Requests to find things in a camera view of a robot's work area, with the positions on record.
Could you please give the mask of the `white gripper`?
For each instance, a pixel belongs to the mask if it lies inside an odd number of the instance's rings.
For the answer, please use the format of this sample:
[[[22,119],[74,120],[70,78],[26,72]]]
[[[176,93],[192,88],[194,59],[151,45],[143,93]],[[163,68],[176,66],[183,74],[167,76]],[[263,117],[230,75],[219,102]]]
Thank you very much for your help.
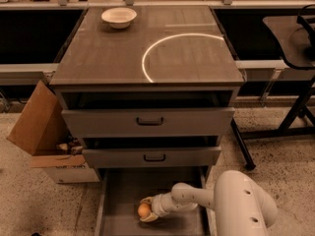
[[[152,205],[152,212],[140,217],[142,222],[153,222],[173,212],[173,198],[170,193],[145,197],[140,200],[140,204]]]

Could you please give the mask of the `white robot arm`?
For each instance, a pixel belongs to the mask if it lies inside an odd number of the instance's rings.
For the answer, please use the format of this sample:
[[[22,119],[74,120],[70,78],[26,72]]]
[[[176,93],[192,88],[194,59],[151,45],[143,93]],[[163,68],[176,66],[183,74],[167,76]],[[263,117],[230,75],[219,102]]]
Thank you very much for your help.
[[[212,190],[177,183],[166,194],[140,200],[142,222],[153,222],[173,212],[205,207],[215,212],[218,236],[269,236],[277,220],[274,199],[247,175],[224,171]]]

